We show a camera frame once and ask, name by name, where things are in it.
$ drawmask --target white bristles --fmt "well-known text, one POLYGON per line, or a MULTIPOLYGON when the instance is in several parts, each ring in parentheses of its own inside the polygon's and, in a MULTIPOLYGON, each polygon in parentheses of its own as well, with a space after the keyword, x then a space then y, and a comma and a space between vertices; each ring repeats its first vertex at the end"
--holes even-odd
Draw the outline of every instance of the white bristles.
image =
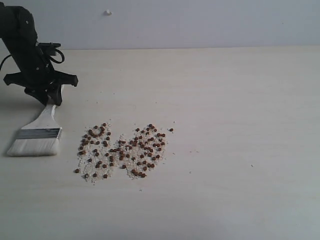
POLYGON ((7 154, 12 157, 53 156, 59 152, 58 138, 16 139, 7 154))
POLYGON ((21 128, 7 154, 12 157, 58 154, 62 128, 54 119, 55 109, 56 105, 49 101, 36 120, 21 128))

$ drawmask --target black robotic arm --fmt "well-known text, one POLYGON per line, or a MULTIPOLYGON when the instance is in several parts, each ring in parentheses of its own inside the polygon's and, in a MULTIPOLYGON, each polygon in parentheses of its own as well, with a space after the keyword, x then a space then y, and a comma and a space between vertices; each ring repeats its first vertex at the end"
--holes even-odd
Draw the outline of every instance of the black robotic arm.
POLYGON ((38 43, 32 14, 21 6, 5 6, 0 2, 0 38, 21 72, 7 74, 7 85, 25 87, 24 92, 46 105, 49 97, 60 106, 61 85, 77 86, 78 78, 56 71, 51 63, 62 63, 65 57, 57 48, 60 43, 38 43), (52 58, 59 53, 62 60, 52 58))

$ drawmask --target white table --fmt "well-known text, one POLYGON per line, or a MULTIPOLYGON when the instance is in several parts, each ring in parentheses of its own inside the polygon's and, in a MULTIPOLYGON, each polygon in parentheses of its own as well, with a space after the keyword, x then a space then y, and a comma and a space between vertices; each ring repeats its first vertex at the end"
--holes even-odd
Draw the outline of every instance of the white table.
POLYGON ((320 239, 320 46, 64 53, 79 84, 56 110, 59 155, 5 156, 43 106, 0 88, 2 240, 320 239), (164 164, 73 173, 85 127, 109 119, 114 137, 174 128, 164 164))

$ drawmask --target white brush handle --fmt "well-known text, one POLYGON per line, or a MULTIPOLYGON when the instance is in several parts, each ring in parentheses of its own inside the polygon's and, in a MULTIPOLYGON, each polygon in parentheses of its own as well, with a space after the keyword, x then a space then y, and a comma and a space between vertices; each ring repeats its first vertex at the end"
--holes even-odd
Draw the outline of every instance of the white brush handle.
MULTIPOLYGON (((64 89, 64 85, 61 86, 61 93, 64 89)), ((51 100, 48 101, 45 108, 38 116, 36 120, 25 125, 21 129, 59 129, 61 128, 55 121, 56 105, 51 100)))

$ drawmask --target white wall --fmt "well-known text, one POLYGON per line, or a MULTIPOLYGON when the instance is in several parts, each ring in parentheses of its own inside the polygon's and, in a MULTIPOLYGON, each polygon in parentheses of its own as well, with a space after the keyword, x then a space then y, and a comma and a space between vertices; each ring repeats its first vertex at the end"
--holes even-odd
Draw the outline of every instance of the white wall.
POLYGON ((65 49, 320 44, 320 0, 4 0, 65 49), (111 16, 104 16, 109 9, 111 16))

